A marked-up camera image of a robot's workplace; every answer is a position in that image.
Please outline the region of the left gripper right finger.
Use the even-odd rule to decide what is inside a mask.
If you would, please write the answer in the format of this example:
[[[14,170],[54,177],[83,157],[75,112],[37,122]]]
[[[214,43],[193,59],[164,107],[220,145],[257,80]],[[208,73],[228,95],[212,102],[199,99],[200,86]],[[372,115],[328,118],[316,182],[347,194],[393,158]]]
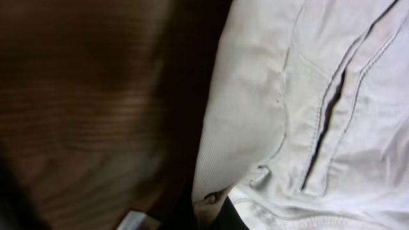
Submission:
[[[226,198],[216,219],[210,226],[211,230],[249,230],[237,213],[230,198]]]

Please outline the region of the beige shorts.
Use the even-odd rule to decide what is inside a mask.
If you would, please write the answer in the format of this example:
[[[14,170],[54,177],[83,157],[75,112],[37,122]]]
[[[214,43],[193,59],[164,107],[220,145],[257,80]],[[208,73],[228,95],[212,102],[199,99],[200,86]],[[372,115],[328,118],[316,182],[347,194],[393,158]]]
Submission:
[[[408,0],[233,1],[192,202],[248,229],[408,228]]]

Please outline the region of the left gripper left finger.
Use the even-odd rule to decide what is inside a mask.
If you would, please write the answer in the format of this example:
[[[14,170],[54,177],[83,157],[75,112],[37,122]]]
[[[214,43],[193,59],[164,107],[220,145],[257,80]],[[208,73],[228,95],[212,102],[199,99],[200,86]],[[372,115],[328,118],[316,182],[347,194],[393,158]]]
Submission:
[[[1,230],[51,230],[10,169],[1,144]]]

